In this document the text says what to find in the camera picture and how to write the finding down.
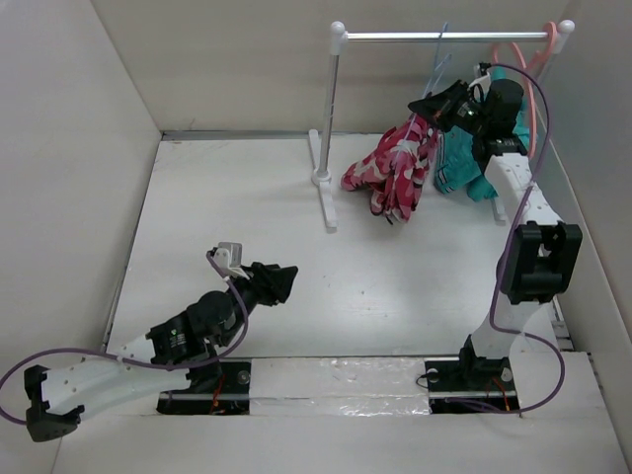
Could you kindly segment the blue wire hanger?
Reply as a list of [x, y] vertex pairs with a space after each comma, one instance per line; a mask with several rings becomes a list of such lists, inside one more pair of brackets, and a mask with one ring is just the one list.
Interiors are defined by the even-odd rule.
[[[423, 94], [422, 94], [422, 98], [426, 98], [429, 94], [431, 94], [435, 88], [435, 86], [438, 84], [439, 79], [442, 78], [442, 75], [444, 73], [444, 69], [445, 67], [447, 67], [447, 65], [449, 65], [450, 61], [451, 61], [451, 57], [452, 54], [451, 52], [447, 53], [441, 60], [439, 60], [440, 57], [440, 49], [441, 49], [441, 42], [442, 42], [442, 37], [445, 35], [445, 33], [448, 31], [449, 29], [449, 21], [444, 22], [438, 40], [435, 44], [435, 49], [434, 49], [434, 61], [433, 61], [433, 67], [432, 67], [432, 72], [431, 75], [429, 77], [429, 79], [426, 82]], [[404, 142], [406, 142], [408, 140], [408, 137], [411, 133], [413, 124], [415, 123], [415, 119], [417, 118], [417, 114], [416, 113], [411, 113], [409, 116], [409, 125], [406, 129], [406, 132], [404, 134], [403, 140]], [[403, 149], [398, 149], [396, 155], [395, 155], [395, 163], [398, 164], [400, 161], [400, 157], [403, 153]]]

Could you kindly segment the pink camouflage trousers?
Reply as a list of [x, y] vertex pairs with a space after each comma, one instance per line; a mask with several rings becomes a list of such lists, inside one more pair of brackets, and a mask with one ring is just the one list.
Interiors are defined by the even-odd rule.
[[435, 128], [412, 114], [404, 124], [388, 129], [365, 158], [354, 162], [340, 186], [346, 192], [370, 191], [373, 215], [406, 223], [420, 202], [438, 142]]

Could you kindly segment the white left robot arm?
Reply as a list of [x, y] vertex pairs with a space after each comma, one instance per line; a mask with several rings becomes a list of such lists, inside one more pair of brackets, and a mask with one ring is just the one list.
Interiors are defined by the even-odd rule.
[[297, 274], [296, 266], [255, 262], [225, 276], [227, 290], [204, 294], [112, 355], [84, 355], [62, 368], [27, 368], [32, 441], [61, 438], [112, 407], [152, 394], [213, 389], [222, 376], [220, 359], [241, 343], [250, 314], [257, 306], [284, 304]]

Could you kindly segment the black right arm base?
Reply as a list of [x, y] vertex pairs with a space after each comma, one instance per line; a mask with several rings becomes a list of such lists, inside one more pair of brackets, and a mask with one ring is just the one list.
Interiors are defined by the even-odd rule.
[[455, 357], [431, 357], [416, 384], [426, 389], [433, 415], [509, 412], [519, 409], [514, 375], [507, 364], [465, 376]]

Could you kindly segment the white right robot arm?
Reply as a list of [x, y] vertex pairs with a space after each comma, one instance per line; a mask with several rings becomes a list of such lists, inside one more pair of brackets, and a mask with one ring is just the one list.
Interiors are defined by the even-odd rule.
[[492, 378], [507, 378], [514, 340], [530, 317], [571, 281], [583, 233], [563, 221], [535, 182], [527, 150], [514, 132], [522, 97], [522, 87], [510, 79], [492, 81], [483, 98], [457, 81], [409, 105], [442, 132], [457, 127], [471, 134], [473, 158], [513, 221], [487, 317], [467, 337], [458, 357], [428, 361], [430, 383], [477, 389]]

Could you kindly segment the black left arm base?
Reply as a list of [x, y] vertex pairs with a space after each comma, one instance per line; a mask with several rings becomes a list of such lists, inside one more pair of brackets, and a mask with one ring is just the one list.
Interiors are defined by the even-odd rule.
[[250, 414], [252, 361], [228, 359], [221, 373], [200, 387], [161, 392], [156, 411], [170, 416], [245, 416]]

